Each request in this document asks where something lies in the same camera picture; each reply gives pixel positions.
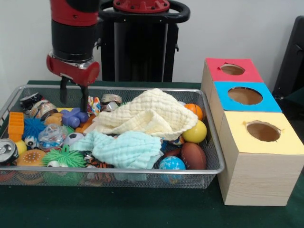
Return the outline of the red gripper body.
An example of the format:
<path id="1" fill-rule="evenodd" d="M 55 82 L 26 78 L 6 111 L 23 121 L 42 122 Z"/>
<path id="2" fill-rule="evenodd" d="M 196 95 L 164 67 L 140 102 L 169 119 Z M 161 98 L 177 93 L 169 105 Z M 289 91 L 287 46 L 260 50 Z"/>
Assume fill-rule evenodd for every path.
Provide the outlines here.
<path id="1" fill-rule="evenodd" d="M 66 77 L 80 86 L 92 84 L 100 72 L 99 63 L 93 59 L 84 63 L 68 63 L 56 58 L 53 54 L 48 54 L 46 63 L 50 72 Z"/>

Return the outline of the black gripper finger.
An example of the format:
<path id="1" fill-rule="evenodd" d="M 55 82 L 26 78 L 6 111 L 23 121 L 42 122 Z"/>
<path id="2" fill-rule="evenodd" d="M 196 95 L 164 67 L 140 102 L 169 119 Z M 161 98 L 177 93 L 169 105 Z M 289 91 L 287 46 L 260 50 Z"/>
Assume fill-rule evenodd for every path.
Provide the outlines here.
<path id="1" fill-rule="evenodd" d="M 62 77 L 60 82 L 60 101 L 63 104 L 67 103 L 67 82 L 68 79 L 66 77 Z"/>
<path id="2" fill-rule="evenodd" d="M 81 109 L 81 112 L 87 112 L 87 102 L 88 102 L 88 95 L 89 95 L 88 87 L 81 85 L 80 89 L 82 92 L 80 109 Z"/>

